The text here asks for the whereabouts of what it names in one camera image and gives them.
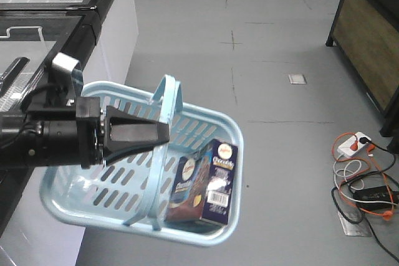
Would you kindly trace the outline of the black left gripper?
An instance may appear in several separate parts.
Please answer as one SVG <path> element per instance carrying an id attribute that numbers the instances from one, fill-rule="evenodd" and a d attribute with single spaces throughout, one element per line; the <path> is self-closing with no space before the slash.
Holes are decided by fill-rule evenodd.
<path id="1" fill-rule="evenodd" d="M 111 106 L 106 108 L 103 137 L 101 116 L 99 97 L 76 98 L 75 120 L 82 169 L 153 151 L 170 140 L 169 124 L 130 115 Z"/>

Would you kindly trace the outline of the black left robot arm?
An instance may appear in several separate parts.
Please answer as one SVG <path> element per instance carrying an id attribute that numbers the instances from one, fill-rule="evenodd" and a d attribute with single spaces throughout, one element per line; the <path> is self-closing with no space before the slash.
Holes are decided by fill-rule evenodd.
<path id="1" fill-rule="evenodd" d="M 112 164 L 169 142 L 166 123 L 101 109 L 99 97 L 75 97 L 47 83 L 17 110 L 1 113 L 1 169 Z"/>

